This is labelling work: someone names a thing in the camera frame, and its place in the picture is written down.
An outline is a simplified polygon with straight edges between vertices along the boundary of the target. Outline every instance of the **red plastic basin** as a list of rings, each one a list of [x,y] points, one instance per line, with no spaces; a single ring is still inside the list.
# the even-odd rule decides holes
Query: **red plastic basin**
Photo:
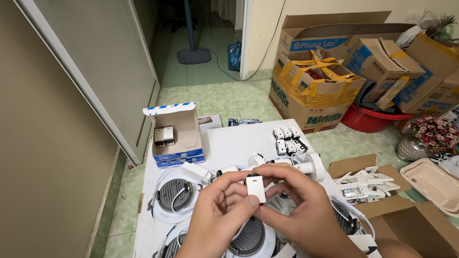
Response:
[[[341,123],[346,126],[365,133],[377,133],[394,122],[412,117],[411,114],[402,113],[400,115],[387,115],[371,111],[369,109],[360,109],[354,103],[347,110],[341,119]]]

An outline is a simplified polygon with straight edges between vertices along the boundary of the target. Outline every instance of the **blue plastic bag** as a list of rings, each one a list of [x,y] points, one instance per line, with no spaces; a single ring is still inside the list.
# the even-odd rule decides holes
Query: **blue plastic bag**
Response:
[[[241,70],[241,47],[239,41],[228,46],[228,70],[238,72]]]

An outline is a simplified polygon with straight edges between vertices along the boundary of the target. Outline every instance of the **door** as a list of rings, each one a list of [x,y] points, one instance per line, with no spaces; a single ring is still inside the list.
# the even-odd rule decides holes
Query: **door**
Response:
[[[132,0],[15,0],[134,164],[159,83]]]

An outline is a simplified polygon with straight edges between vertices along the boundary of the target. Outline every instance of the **metal screw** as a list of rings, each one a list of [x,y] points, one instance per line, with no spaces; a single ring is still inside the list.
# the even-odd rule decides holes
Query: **metal screw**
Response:
[[[274,208],[280,210],[276,205],[274,205],[274,203],[272,201],[269,201],[269,204],[271,204]]]
[[[274,198],[274,199],[276,200],[277,204],[279,204],[279,207],[282,209],[282,208],[283,208],[283,206],[280,204],[280,201],[279,201],[279,200],[277,200],[277,198]]]

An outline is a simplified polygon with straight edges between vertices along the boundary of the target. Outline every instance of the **beige plastic container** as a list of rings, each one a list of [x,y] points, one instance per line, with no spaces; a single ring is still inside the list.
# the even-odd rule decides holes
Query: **beige plastic container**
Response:
[[[400,174],[444,213],[459,218],[459,180],[428,158],[402,168]]]

